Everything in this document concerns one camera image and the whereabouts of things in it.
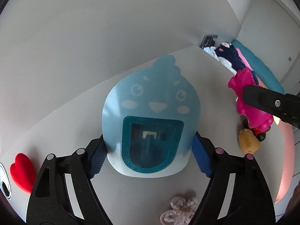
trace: toy wheel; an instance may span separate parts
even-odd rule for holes
[[[249,128],[248,119],[245,119],[245,120],[243,121],[243,126],[244,126],[245,129],[248,129],[248,128]]]
[[[256,135],[256,138],[258,139],[259,142],[262,142],[262,141],[265,140],[266,134],[265,133],[260,133],[260,134]]]

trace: teal cushion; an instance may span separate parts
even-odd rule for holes
[[[284,94],[284,89],[275,78],[272,71],[247,47],[243,46],[238,40],[232,42],[234,47],[239,48],[241,53],[246,58],[256,75],[263,81],[268,89]]]

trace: blue gripper pad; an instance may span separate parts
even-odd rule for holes
[[[105,142],[103,138],[101,138],[101,141],[97,149],[95,150],[95,152],[93,153],[90,159],[91,168],[89,171],[89,176],[91,179],[95,176],[95,174],[100,172],[106,156],[107,156],[107,150],[106,150]]]
[[[203,172],[207,177],[211,178],[213,170],[211,167],[211,157],[205,151],[205,148],[201,144],[197,135],[193,138],[192,152],[196,159],[201,172]]]

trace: red heart-shaped object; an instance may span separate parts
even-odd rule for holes
[[[10,175],[20,189],[31,193],[36,174],[31,160],[26,155],[23,153],[17,154],[15,163],[10,166]]]

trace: table surface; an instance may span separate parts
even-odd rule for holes
[[[171,54],[176,58],[175,64],[180,67],[181,75],[193,85],[199,95],[199,133],[229,154],[243,156],[237,143],[242,121],[236,111],[236,96],[227,87],[233,74],[197,46]],[[59,157],[70,155],[77,148],[86,147],[90,140],[102,134],[102,108],[110,90],[127,75],[150,67],[153,62],[154,60],[104,81],[58,108],[11,146],[0,158],[0,162],[8,170],[16,154],[22,152],[32,160],[38,170],[49,153],[55,153]],[[284,161],[283,136],[277,125],[272,125],[266,140],[254,155],[275,200]],[[71,177],[66,177],[74,212],[81,216],[70,185]],[[111,221],[123,225],[159,225],[160,214],[170,208],[170,200],[174,196],[196,196],[200,201],[208,182],[209,179],[199,171],[193,155],[181,172],[168,177],[127,177],[118,173],[106,160],[101,172],[92,179],[94,189]],[[231,175],[220,217],[227,213],[233,183],[234,175]],[[10,204],[25,219],[29,194],[20,190],[11,178],[10,185]]]

